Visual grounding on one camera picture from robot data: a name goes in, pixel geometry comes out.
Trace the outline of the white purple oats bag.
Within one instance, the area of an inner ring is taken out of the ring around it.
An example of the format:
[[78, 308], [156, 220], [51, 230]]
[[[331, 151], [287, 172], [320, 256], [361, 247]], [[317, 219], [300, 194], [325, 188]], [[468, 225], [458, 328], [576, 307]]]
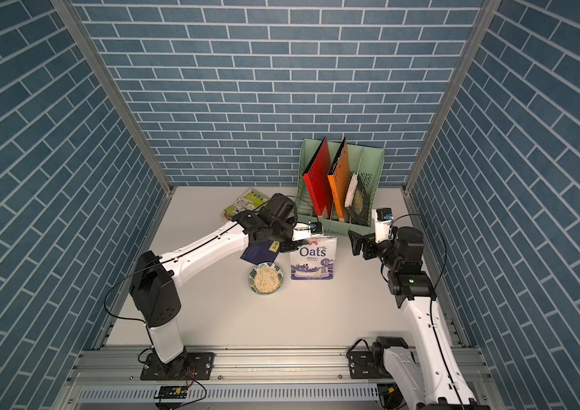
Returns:
[[334, 277], [336, 237], [310, 239], [290, 253], [293, 280], [330, 280]]

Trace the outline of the green leaf pattern bowl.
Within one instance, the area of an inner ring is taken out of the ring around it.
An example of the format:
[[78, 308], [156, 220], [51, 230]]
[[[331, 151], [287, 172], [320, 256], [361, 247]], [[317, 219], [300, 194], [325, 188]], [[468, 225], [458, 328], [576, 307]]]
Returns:
[[284, 281], [284, 273], [281, 268], [272, 262], [263, 262], [252, 269], [248, 284], [258, 295], [271, 295], [275, 293]]

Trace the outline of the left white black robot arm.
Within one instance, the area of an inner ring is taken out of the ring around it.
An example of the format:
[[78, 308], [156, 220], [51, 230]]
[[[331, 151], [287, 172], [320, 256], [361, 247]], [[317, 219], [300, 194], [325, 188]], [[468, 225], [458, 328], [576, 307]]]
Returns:
[[300, 223], [296, 203], [276, 193], [260, 207], [237, 213], [227, 224], [185, 247], [161, 256], [151, 251], [142, 254], [129, 294], [143, 316], [157, 359], [164, 365], [187, 359], [176, 316], [181, 309], [180, 287], [197, 273], [252, 245], [277, 243], [284, 253], [322, 234], [322, 222]]

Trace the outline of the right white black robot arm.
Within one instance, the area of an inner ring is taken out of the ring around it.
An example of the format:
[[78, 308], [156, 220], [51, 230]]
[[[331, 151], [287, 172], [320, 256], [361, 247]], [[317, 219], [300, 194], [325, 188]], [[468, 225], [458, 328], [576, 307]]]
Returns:
[[402, 338], [373, 343], [375, 371], [394, 380], [387, 399], [406, 409], [488, 409], [461, 373], [445, 334], [435, 286], [422, 270], [423, 233], [414, 227], [382, 227], [384, 236], [349, 231], [352, 254], [378, 259], [408, 325], [418, 361]]

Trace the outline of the dark blue book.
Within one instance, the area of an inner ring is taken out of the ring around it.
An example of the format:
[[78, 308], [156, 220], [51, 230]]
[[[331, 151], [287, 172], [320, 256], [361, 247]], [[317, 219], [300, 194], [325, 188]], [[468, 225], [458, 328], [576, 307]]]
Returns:
[[279, 254], [280, 243], [278, 241], [266, 241], [256, 244], [250, 244], [240, 259], [253, 265], [259, 265], [264, 262], [274, 262]]

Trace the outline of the green comic book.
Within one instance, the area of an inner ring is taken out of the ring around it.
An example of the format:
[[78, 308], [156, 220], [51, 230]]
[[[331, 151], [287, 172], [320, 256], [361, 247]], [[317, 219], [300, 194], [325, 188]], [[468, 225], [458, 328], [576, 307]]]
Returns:
[[231, 205], [227, 206], [221, 214], [221, 218], [230, 221], [231, 218], [244, 211], [254, 210], [260, 208], [266, 203], [269, 198], [259, 191], [249, 188], [242, 195], [240, 195]]

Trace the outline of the black worn book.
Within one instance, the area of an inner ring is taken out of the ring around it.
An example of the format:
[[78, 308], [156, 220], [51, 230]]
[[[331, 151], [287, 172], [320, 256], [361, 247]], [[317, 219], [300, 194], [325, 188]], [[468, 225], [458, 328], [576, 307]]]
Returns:
[[356, 225], [369, 225], [369, 198], [363, 181], [358, 173], [351, 176], [346, 191], [345, 208], [350, 221]]

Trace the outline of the red folder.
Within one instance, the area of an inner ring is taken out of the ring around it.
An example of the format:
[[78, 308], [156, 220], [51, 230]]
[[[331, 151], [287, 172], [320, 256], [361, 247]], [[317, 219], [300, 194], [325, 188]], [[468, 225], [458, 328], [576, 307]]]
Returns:
[[333, 194], [327, 178], [330, 166], [328, 142], [324, 138], [303, 173], [315, 215], [324, 219], [331, 217], [333, 206]]

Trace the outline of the orange folder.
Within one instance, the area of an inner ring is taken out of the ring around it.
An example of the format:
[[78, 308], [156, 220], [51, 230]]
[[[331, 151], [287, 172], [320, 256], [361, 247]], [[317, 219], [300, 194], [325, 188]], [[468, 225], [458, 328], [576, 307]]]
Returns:
[[339, 148], [336, 151], [331, 167], [328, 171], [327, 180], [332, 190], [332, 197], [338, 220], [339, 222], [348, 222], [349, 214], [345, 208], [345, 199], [351, 175], [348, 144], [345, 138], [339, 144]]

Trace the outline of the mint green file organizer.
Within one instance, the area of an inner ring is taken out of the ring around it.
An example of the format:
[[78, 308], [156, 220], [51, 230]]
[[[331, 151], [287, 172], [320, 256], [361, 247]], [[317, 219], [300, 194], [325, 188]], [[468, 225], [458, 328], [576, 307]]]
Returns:
[[372, 233], [372, 206], [384, 167], [384, 150], [306, 139], [299, 152], [298, 218], [322, 223], [327, 235]]

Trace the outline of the small black electronics board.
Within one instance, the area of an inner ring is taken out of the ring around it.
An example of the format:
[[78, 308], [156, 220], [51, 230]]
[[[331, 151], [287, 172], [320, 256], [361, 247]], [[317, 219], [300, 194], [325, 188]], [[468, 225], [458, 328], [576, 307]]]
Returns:
[[174, 400], [183, 401], [187, 398], [188, 387], [187, 386], [161, 386], [156, 396], [155, 400]]

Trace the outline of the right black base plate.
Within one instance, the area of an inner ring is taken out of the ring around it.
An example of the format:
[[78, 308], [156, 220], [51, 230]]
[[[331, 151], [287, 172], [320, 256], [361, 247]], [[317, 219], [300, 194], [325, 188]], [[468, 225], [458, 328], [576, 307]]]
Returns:
[[375, 366], [373, 355], [367, 350], [353, 350], [346, 354], [351, 379], [392, 379], [392, 376]]

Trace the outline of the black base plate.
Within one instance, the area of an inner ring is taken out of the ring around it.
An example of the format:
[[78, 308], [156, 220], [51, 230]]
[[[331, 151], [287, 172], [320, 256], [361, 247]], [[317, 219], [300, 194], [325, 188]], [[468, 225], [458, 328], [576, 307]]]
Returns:
[[351, 379], [392, 379], [392, 376], [375, 366], [373, 355], [367, 350], [353, 350], [346, 354]]
[[142, 381], [209, 380], [215, 358], [213, 352], [185, 352], [169, 363], [163, 363], [155, 353], [150, 353], [139, 378]]

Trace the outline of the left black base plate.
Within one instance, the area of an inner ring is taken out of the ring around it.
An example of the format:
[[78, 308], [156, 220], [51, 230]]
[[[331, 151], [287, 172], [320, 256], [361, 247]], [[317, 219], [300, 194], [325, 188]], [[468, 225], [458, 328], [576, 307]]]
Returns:
[[150, 353], [139, 378], [142, 381], [209, 380], [215, 358], [213, 352], [185, 352], [169, 363], [163, 363], [155, 353]]

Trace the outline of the aluminium mounting rail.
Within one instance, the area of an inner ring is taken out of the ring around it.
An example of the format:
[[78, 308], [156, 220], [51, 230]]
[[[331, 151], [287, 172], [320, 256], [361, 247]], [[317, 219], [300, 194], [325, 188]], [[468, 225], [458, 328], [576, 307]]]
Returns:
[[[142, 346], [108, 346], [81, 352], [69, 382], [85, 385], [144, 384], [140, 375], [146, 353]], [[211, 384], [274, 383], [353, 383], [358, 380], [382, 381], [371, 371], [350, 364], [345, 347], [335, 348], [236, 348], [195, 347], [189, 356], [197, 360], [202, 353], [213, 353], [211, 361], [197, 364], [200, 376], [209, 375]]]

